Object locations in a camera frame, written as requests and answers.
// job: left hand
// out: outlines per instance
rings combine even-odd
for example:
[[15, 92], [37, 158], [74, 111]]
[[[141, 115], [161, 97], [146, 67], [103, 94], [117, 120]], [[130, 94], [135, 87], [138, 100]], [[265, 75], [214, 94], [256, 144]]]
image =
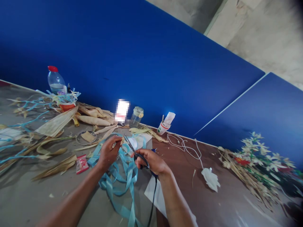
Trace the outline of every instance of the left hand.
[[108, 168], [113, 164], [118, 155], [118, 151], [121, 147], [121, 140], [122, 137], [119, 136], [112, 136], [109, 138], [101, 148], [100, 158], [97, 163], [97, 166], [104, 171], [107, 171]]

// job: blue board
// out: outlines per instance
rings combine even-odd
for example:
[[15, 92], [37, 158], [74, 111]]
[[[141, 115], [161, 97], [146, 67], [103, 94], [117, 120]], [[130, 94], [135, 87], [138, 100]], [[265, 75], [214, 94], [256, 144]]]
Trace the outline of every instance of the blue board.
[[264, 72], [144, 0], [2, 0], [0, 77], [46, 90], [58, 67], [80, 100], [115, 111], [126, 99], [142, 123], [193, 138]]
[[303, 169], [303, 91], [269, 73], [196, 136], [236, 151], [253, 131], [270, 151]]

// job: plastic water bottle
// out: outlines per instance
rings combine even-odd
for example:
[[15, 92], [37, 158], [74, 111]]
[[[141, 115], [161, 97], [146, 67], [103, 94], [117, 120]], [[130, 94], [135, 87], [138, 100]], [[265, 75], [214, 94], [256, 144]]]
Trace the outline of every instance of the plastic water bottle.
[[50, 85], [51, 92], [55, 95], [58, 92], [64, 91], [65, 82], [62, 76], [58, 73], [58, 69], [55, 66], [48, 66], [48, 84]]
[[130, 119], [129, 127], [137, 128], [143, 115], [144, 115], [144, 110], [141, 107], [135, 107], [133, 115]]

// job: red bottle cap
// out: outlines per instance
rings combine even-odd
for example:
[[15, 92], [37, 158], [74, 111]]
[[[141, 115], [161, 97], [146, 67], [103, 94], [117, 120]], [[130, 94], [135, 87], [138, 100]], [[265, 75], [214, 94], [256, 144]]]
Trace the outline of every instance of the red bottle cap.
[[58, 72], [58, 69], [55, 66], [48, 66], [48, 70], [51, 72]]

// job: black scissors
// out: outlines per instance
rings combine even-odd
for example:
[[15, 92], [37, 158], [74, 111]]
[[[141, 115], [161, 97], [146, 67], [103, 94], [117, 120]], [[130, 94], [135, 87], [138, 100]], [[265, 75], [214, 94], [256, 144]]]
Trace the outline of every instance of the black scissors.
[[141, 154], [139, 154], [139, 153], [136, 153], [135, 149], [133, 148], [133, 146], [131, 145], [131, 143], [129, 142], [129, 140], [128, 140], [128, 138], [127, 138], [127, 136], [126, 136], [125, 134], [124, 134], [124, 138], [126, 139], [128, 145], [129, 145], [129, 147], [130, 147], [130, 148], [132, 149], [132, 151], [134, 152], [134, 161], [136, 161], [138, 157], [142, 158], [142, 160], [145, 161], [145, 163], [146, 163], [145, 168], [146, 168], [146, 169], [149, 169], [149, 164], [148, 164], [148, 162], [146, 161], [146, 159], [143, 157], [143, 155], [141, 155]]

